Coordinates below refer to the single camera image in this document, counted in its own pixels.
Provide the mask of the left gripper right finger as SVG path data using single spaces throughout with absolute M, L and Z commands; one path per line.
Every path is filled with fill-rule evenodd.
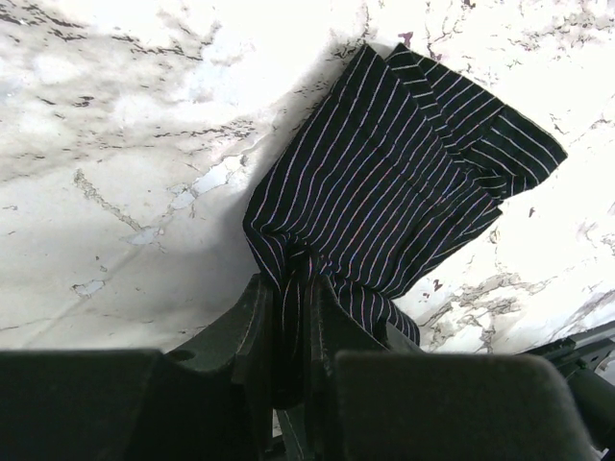
M 591 460 L 561 374 L 532 354 L 393 352 L 316 277 L 305 294 L 307 442 L 319 460 Z

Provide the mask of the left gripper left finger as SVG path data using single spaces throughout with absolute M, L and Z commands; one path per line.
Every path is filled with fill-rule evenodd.
M 4 351 L 5 460 L 261 460 L 272 439 L 272 293 L 170 352 Z

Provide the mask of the black patterned boxer underwear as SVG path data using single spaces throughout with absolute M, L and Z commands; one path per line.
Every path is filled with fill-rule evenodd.
M 479 237 L 508 198 L 545 181 L 561 145 L 495 95 L 398 45 L 362 47 L 256 187 L 243 230 L 273 288 L 272 401 L 303 398 L 303 307 L 329 280 L 370 334 L 423 276 Z

